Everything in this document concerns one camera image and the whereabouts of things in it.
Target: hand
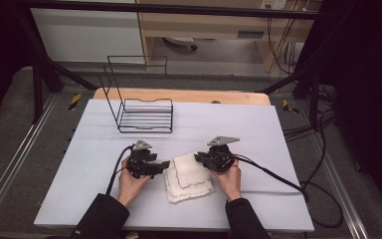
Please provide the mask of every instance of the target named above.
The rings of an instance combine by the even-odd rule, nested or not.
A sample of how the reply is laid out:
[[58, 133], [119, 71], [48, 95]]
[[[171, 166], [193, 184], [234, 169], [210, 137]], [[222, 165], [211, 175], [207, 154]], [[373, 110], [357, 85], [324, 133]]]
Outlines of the hand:
[[145, 183], [147, 183], [147, 181], [151, 178], [149, 175], [138, 179], [133, 177], [129, 170], [126, 169], [127, 162], [128, 157], [122, 160], [121, 167], [124, 169], [120, 172], [118, 179], [119, 193], [117, 195], [117, 200], [125, 207], [128, 207], [132, 203], [144, 187]]
[[234, 164], [226, 172], [212, 171], [229, 202], [241, 198], [241, 169], [238, 166], [238, 160], [234, 160]]

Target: black cable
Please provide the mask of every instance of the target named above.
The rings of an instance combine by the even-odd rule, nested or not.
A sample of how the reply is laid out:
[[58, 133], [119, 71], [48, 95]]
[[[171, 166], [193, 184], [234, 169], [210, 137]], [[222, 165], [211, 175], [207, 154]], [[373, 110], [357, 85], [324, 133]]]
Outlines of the black cable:
[[327, 100], [328, 102], [330, 102], [330, 103], [335, 103], [336, 102], [336, 96], [332, 96], [328, 91], [327, 91], [327, 89], [325, 88], [325, 85], [321, 85], [321, 87], [320, 87], [320, 91], [323, 93], [323, 98], [325, 99], [325, 100]]
[[289, 48], [289, 43], [286, 44], [286, 47], [285, 47], [285, 55], [284, 55], [284, 58], [285, 58], [285, 64], [287, 64], [287, 49]]
[[327, 111], [325, 111], [323, 114], [321, 114], [321, 117], [320, 117], [320, 136], [321, 136], [321, 140], [323, 142], [323, 146], [322, 146], [322, 149], [321, 149], [321, 158], [320, 158], [320, 161], [318, 162], [317, 166], [315, 167], [314, 171], [311, 173], [311, 175], [308, 177], [308, 179], [306, 180], [306, 184], [302, 187], [304, 190], [306, 188], [306, 186], [311, 182], [312, 178], [315, 176], [315, 174], [318, 172], [318, 170], [320, 169], [322, 163], [324, 162], [324, 156], [325, 156], [325, 136], [324, 136], [324, 130], [323, 130], [323, 127], [322, 127], [322, 119], [324, 117], [324, 115], [328, 112], [332, 111], [332, 109], [329, 109]]
[[[335, 115], [332, 114], [332, 115], [328, 115], [328, 119], [325, 119], [323, 121], [323, 128], [326, 128], [328, 127], [333, 121], [335, 120]], [[309, 125], [306, 125], [304, 127], [301, 127], [300, 129], [296, 128], [292, 131], [287, 131], [287, 132], [284, 132], [284, 136], [286, 138], [286, 142], [290, 142], [290, 141], [294, 141], [298, 138], [302, 138], [302, 137], [305, 137], [305, 136], [308, 136], [308, 135], [311, 135], [311, 134], [314, 134], [314, 133], [318, 133], [318, 131], [312, 131], [310, 133], [306, 133], [304, 135], [300, 135], [306, 131], [310, 131], [310, 130], [314, 130], [313, 126], [311, 124]]]
[[293, 69], [296, 66], [296, 62], [295, 62], [295, 47], [296, 47], [296, 43], [292, 43], [292, 66], [293, 66]]
[[294, 70], [294, 65], [293, 65], [293, 58], [295, 55], [295, 43], [290, 43], [290, 53], [289, 53], [289, 60], [288, 60], [288, 68], [290, 71], [290, 67], [292, 67], [292, 71]]
[[281, 65], [281, 60], [279, 59], [278, 55], [276, 54], [275, 52], [275, 48], [273, 46], [273, 42], [272, 42], [272, 37], [271, 37], [271, 32], [272, 32], [272, 18], [268, 18], [268, 44], [269, 44], [269, 49], [271, 50], [272, 54], [273, 54], [273, 57], [275, 59], [275, 63], [276, 65], [278, 66], [278, 68], [284, 72], [284, 73], [287, 73], [287, 74], [290, 74], [290, 72], [288, 72], [287, 70], [285, 70], [282, 65]]
[[289, 73], [290, 73], [290, 58], [291, 58], [291, 55], [292, 55], [292, 49], [291, 49], [291, 46], [290, 46], [289, 61], [286, 60], [286, 62], [287, 62], [287, 71], [288, 71]]
[[332, 106], [332, 104], [329, 103], [329, 101], [323, 99], [323, 98], [318, 98], [319, 101], [321, 101], [323, 104], [325, 104], [326, 106], [330, 107]]
[[308, 202], [309, 201], [309, 197], [308, 197], [308, 194], [300, 187], [300, 186], [297, 186], [295, 185], [294, 183], [278, 176], [277, 174], [275, 174], [274, 172], [264, 168], [264, 167], [261, 167], [259, 166], [258, 164], [256, 164], [254, 161], [250, 160], [249, 158], [245, 157], [245, 156], [242, 156], [242, 155], [239, 155], [239, 154], [233, 154], [233, 156], [238, 159], [239, 161], [243, 161], [243, 162], [246, 162], [258, 169], [261, 169], [263, 172], [267, 173], [268, 175], [270, 175], [271, 177], [275, 178], [276, 180], [290, 186], [290, 187], [293, 187], [294, 189], [298, 190], [300, 193], [302, 193], [303, 195], [303, 198], [305, 200], [305, 202]]
[[106, 195], [110, 195], [110, 192], [111, 192], [111, 189], [113, 187], [113, 182], [114, 182], [114, 179], [116, 178], [116, 175], [119, 171], [123, 170], [123, 168], [121, 168], [120, 170], [117, 170], [117, 168], [119, 167], [119, 163], [120, 161], [122, 160], [123, 158], [123, 154], [129, 150], [129, 149], [132, 149], [134, 147], [134, 144], [131, 145], [131, 146], [128, 146], [126, 148], [123, 149], [122, 153], [120, 154], [119, 158], [117, 159], [117, 162], [116, 162], [116, 166], [114, 167], [114, 170], [113, 170], [113, 174], [110, 178], [110, 182], [109, 182], [109, 186], [107, 187], [107, 190], [106, 190]]
[[329, 225], [329, 224], [325, 224], [325, 223], [319, 222], [316, 219], [314, 219], [312, 216], [311, 216], [311, 220], [314, 223], [316, 223], [317, 225], [320, 225], [322, 227], [326, 227], [326, 228], [337, 228], [337, 227], [339, 227], [343, 223], [343, 208], [342, 208], [342, 206], [340, 206], [340, 203], [337, 201], [337, 199], [331, 193], [326, 191], [324, 188], [322, 188], [318, 184], [315, 184], [313, 182], [307, 182], [307, 181], [300, 181], [299, 183], [304, 184], [305, 187], [307, 185], [312, 185], [312, 186], [316, 187], [317, 189], [319, 189], [320, 191], [322, 191], [324, 194], [326, 194], [327, 196], [329, 196], [333, 200], [333, 202], [336, 204], [336, 206], [337, 206], [337, 208], [339, 210], [339, 220], [335, 224]]
[[[322, 146], [322, 150], [321, 150], [321, 158], [320, 158], [320, 161], [318, 162], [318, 164], [316, 165], [314, 171], [311, 173], [311, 175], [308, 177], [308, 180], [307, 181], [300, 181], [299, 184], [302, 185], [302, 189], [303, 191], [305, 191], [306, 187], [308, 185], [312, 185], [314, 187], [316, 187], [317, 189], [319, 189], [320, 191], [322, 191], [323, 193], [325, 193], [327, 196], [329, 196], [333, 202], [337, 205], [337, 208], [339, 210], [339, 220], [337, 223], [335, 224], [325, 224], [325, 223], [322, 223], [322, 222], [319, 222], [318, 220], [316, 220], [315, 218], [313, 218], [311, 216], [311, 219], [314, 223], [316, 223], [317, 225], [319, 226], [322, 226], [322, 227], [326, 227], [326, 228], [336, 228], [336, 227], [339, 227], [342, 222], [343, 222], [343, 209], [342, 207], [340, 206], [339, 202], [337, 201], [337, 199], [329, 192], [327, 192], [324, 188], [322, 188], [321, 186], [311, 182], [311, 180], [313, 179], [313, 177], [316, 175], [316, 173], [318, 172], [318, 170], [320, 169], [322, 163], [324, 162], [324, 156], [325, 156], [325, 148], [326, 148], [326, 143], [325, 143], [325, 136], [324, 136], [324, 128], [326, 127], [326, 125], [329, 125], [335, 118], [335, 115], [334, 113], [330, 114], [329, 112], [332, 112], [332, 109], [329, 109], [325, 112], [323, 112], [321, 114], [321, 117], [320, 119], [317, 121], [319, 123], [319, 131], [320, 131], [320, 134], [321, 134], [321, 139], [322, 139], [322, 142], [323, 142], [323, 146]], [[291, 129], [284, 129], [285, 133], [284, 135], [287, 135], [288, 138], [291, 138], [293, 136], [296, 136], [298, 135], [299, 133], [302, 133], [304, 131], [307, 131], [307, 130], [311, 130], [312, 129], [312, 126], [311, 124], [309, 125], [306, 125], [306, 126], [301, 126], [301, 127], [297, 127], [297, 128], [291, 128]], [[310, 134], [313, 134], [315, 132], [311, 132], [309, 134], [305, 134], [303, 136], [307, 136], [307, 135], [310, 135]]]
[[121, 171], [124, 170], [124, 169], [126, 169], [126, 167], [122, 167], [120, 170], [118, 170], [118, 171], [116, 172], [116, 174], [118, 174], [119, 172], [121, 172]]

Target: white tabletop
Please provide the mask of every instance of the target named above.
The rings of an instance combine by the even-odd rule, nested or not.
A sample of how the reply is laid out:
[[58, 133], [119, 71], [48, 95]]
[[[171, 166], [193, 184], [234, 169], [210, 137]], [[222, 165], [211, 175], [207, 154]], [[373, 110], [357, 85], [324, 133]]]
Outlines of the white tabletop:
[[[238, 137], [233, 153], [297, 184], [274, 107], [174, 103], [173, 133], [120, 133], [107, 101], [90, 100], [70, 147], [37, 215], [39, 226], [76, 226], [98, 193], [105, 193], [121, 151], [143, 139], [158, 161], [195, 151], [207, 151], [217, 135]], [[312, 231], [302, 195], [295, 189], [240, 162], [243, 196], [248, 198], [266, 229]], [[167, 201], [163, 176], [156, 175], [128, 208], [125, 229], [226, 230], [226, 198], [216, 180], [207, 196], [175, 204]], [[116, 183], [113, 196], [117, 194]]]

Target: metal bracket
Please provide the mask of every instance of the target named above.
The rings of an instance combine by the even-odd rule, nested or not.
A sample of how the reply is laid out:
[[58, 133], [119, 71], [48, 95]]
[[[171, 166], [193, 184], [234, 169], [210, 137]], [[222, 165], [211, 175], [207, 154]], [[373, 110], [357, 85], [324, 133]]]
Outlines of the metal bracket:
[[132, 150], [136, 151], [136, 150], [143, 150], [143, 149], [149, 149], [149, 148], [152, 148], [152, 146], [151, 146], [149, 143], [147, 143], [147, 142], [145, 142], [145, 141], [139, 139], [139, 140], [135, 143], [135, 145], [134, 145], [134, 147], [132, 148]]
[[220, 146], [230, 142], [236, 142], [240, 139], [237, 137], [217, 136], [207, 143], [209, 146]]

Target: folded towel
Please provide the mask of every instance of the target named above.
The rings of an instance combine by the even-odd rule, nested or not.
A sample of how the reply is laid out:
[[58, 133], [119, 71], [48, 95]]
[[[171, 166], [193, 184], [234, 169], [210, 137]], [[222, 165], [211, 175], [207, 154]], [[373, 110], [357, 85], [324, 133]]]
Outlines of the folded towel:
[[172, 203], [203, 196], [213, 190], [210, 170], [195, 160], [194, 153], [172, 158], [163, 174], [167, 198]]

